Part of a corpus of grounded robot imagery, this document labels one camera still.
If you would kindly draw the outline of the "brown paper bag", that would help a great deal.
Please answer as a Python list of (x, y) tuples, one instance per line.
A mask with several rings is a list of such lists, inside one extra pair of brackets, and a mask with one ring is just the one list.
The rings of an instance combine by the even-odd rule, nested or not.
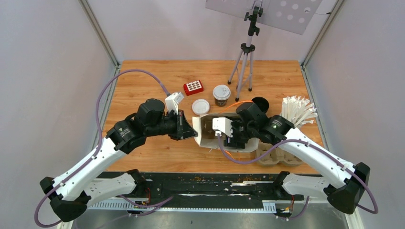
[(215, 131), (212, 130), (212, 123), (214, 118), (226, 117), (226, 118), (237, 118), (236, 112), (230, 112), (229, 110), (235, 108), (236, 105), (241, 105), (245, 101), (236, 102), (232, 105), (226, 107), (219, 113), (205, 114), (199, 117), (192, 118), (192, 126), (195, 131), (197, 131), (198, 136), (194, 138), (195, 142), (199, 147), (205, 147), (209, 149), (223, 149), (228, 156), (233, 157), (232, 153), (251, 153), (258, 148), (259, 139), (252, 138), (248, 140), (245, 145), (245, 149), (236, 149), (231, 147), (225, 147), (223, 141), (227, 137), (225, 134), (221, 136), (216, 135)]

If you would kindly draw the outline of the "brown coffee cup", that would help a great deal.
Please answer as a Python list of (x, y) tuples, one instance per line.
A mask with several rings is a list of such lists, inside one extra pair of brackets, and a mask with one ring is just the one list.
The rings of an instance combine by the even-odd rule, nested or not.
[(223, 100), (217, 99), (217, 98), (214, 99), (215, 104), (219, 107), (225, 106), (227, 104), (227, 101), (228, 101), (228, 99), (223, 99)]

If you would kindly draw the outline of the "white plastic cup lid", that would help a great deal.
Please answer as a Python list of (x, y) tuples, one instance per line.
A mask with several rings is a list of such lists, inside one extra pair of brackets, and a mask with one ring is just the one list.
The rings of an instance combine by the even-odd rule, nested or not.
[(213, 88), (213, 96), (216, 100), (227, 100), (231, 96), (231, 90), (227, 85), (221, 84)]

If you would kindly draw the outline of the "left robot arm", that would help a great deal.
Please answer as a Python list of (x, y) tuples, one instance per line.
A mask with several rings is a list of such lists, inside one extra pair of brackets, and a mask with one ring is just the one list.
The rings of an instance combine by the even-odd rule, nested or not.
[(168, 135), (180, 141), (198, 133), (185, 118), (183, 110), (165, 111), (161, 100), (148, 99), (137, 112), (117, 122), (97, 147), (75, 166), (58, 177), (45, 177), (40, 186), (60, 221), (69, 222), (81, 216), (95, 203), (121, 194), (141, 197), (146, 192), (144, 178), (136, 169), (116, 178), (95, 182), (114, 162), (145, 144), (147, 137)]

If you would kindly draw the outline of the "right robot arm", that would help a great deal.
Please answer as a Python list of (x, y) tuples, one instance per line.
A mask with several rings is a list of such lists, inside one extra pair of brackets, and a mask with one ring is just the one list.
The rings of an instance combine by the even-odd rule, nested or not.
[(293, 123), (280, 115), (268, 117), (253, 102), (242, 103), (236, 109), (237, 118), (214, 118), (212, 129), (217, 139), (225, 135), (219, 148), (243, 147), (252, 138), (271, 144), (271, 151), (280, 148), (317, 170), (320, 177), (281, 172), (273, 185), (278, 199), (289, 195), (304, 195), (327, 200), (345, 214), (356, 208), (378, 213), (375, 197), (368, 188), (370, 167), (363, 162), (354, 164), (314, 143)]

